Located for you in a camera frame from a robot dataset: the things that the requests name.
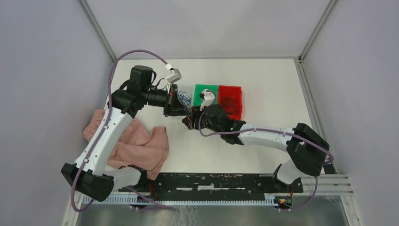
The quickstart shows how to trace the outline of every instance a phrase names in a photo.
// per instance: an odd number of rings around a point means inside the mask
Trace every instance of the robotic arm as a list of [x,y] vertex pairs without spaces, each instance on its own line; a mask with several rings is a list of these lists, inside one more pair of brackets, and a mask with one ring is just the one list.
[[[146,66],[132,68],[130,79],[112,93],[111,115],[108,117],[110,109],[106,109],[103,121],[81,156],[74,164],[65,163],[63,166],[61,172],[72,186],[82,163],[85,162],[77,178],[77,191],[102,202],[112,191],[139,182],[141,172],[136,168],[126,167],[105,171],[105,166],[123,130],[145,105],[163,107],[166,117],[186,116],[182,122],[189,129],[210,129],[232,145],[262,145],[287,152],[291,160],[277,167],[273,176],[273,185],[276,187],[289,185],[305,174],[315,177],[320,175],[326,154],[309,144],[304,144],[300,139],[286,136],[286,133],[296,134],[328,150],[328,143],[309,126],[299,123],[295,128],[273,129],[232,120],[220,105],[213,104],[215,96],[207,90],[201,94],[203,104],[190,109],[181,101],[177,85],[170,83],[167,91],[153,86],[153,74],[155,80],[156,73],[151,68]],[[281,134],[268,130],[278,130]],[[101,138],[95,144],[94,141],[98,136]],[[86,158],[88,150],[93,145],[91,155]]]

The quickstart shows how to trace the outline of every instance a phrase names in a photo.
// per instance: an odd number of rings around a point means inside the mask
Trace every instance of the purple cable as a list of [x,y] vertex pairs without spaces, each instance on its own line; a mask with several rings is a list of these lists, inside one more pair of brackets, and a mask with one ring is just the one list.
[[125,188],[127,188],[127,189],[129,189],[130,191],[132,191],[132,192],[138,194],[138,196],[140,196],[142,199],[146,200],[147,202],[150,202],[150,203],[152,203],[152,204],[154,204],[154,205],[156,205],[156,206],[159,206],[159,208],[141,209],[141,210],[170,210],[170,209],[173,208],[173,207],[171,207],[171,206],[165,206],[165,205],[162,205],[162,204],[159,204],[159,203],[154,202],[153,200],[151,200],[151,199],[145,197],[144,195],[140,194],[138,191],[136,191],[136,190],[135,190],[134,188],[132,188],[132,187],[126,186]]
[[[148,51],[148,50],[145,50],[145,49],[135,49],[135,50],[126,52],[126,53],[122,54],[120,57],[118,57],[118,59],[116,59],[115,62],[113,63],[112,68],[111,68],[110,73],[109,73],[109,76],[108,76],[108,100],[109,100],[109,111],[108,111],[108,114],[107,114],[107,118],[106,118],[106,120],[105,120],[104,127],[106,127],[106,126],[108,125],[108,123],[109,123],[109,121],[110,121],[110,118],[111,118],[111,114],[112,114],[111,83],[112,83],[113,76],[114,76],[114,74],[115,74],[116,65],[117,65],[118,62],[119,62],[122,58],[124,58],[125,56],[127,56],[127,55],[129,55],[129,54],[131,54],[131,53],[138,53],[138,52],[143,52],[143,53],[151,54],[151,55],[153,55],[154,57],[156,57],[156,58],[158,58],[159,60],[161,60],[164,64],[166,64],[166,65],[168,64],[168,63],[166,62],[166,60],[164,60],[163,58],[161,58],[161,57],[158,56],[157,54],[155,54],[155,53],[153,53],[153,52],[150,52],[150,51]],[[100,133],[98,134],[98,136],[95,138],[95,140],[94,140],[94,142],[93,142],[93,145],[89,148],[89,150],[88,150],[88,152],[87,152],[87,154],[86,154],[86,156],[85,156],[85,159],[88,159],[89,156],[90,156],[90,154],[93,152],[94,147],[96,146],[96,144],[98,143],[98,141],[99,141],[100,138],[101,138],[101,135],[102,135],[102,134],[104,133],[104,131],[105,131],[105,128],[104,128],[104,127],[101,128]],[[76,211],[76,212],[82,212],[82,211],[86,210],[86,209],[93,203],[93,201],[94,201],[94,199],[92,199],[92,200],[91,200],[84,208],[82,208],[82,209],[78,209],[78,207],[77,207],[76,204],[75,204],[75,190],[76,190],[76,184],[78,183],[78,178],[79,178],[80,174],[82,173],[82,170],[83,170],[83,168],[85,167],[85,165],[86,165],[86,163],[83,161],[82,164],[80,165],[79,170],[78,170],[78,172],[76,173],[75,179],[73,180],[73,183],[72,183],[71,205],[72,205],[73,210]]]
[[[203,112],[201,114],[201,116],[199,117],[199,120],[198,120],[198,131],[203,137],[209,137],[209,136],[213,136],[213,135],[231,135],[231,134],[255,131],[255,129],[243,129],[243,130],[240,130],[240,131],[233,131],[233,132],[213,132],[213,133],[210,133],[210,134],[203,134],[202,130],[201,130],[201,121],[202,121],[202,117],[204,117],[204,114],[205,114],[205,112]],[[256,131],[264,131],[264,132],[270,132],[270,133],[284,134],[284,132],[279,131],[279,130],[274,130],[274,129],[257,128]],[[334,156],[331,153],[329,153],[326,149],[320,147],[319,145],[315,144],[314,142],[312,142],[312,141],[310,141],[310,140],[308,140],[306,138],[303,138],[301,136],[298,136],[296,134],[293,134],[293,133],[285,133],[285,135],[300,139],[300,140],[312,145],[313,147],[319,149],[320,151],[322,151],[326,155],[328,155],[330,157],[330,160],[325,162],[324,165],[330,164],[334,160]],[[299,210],[299,209],[307,206],[310,203],[310,201],[312,201],[314,199],[314,196],[316,195],[317,183],[318,183],[317,182],[317,177],[315,177],[315,179],[316,179],[316,183],[315,183],[315,186],[314,186],[314,191],[313,191],[313,194],[311,195],[311,197],[308,199],[308,201],[306,201],[304,204],[299,205],[297,207],[294,207],[294,208],[292,208],[290,210]]]

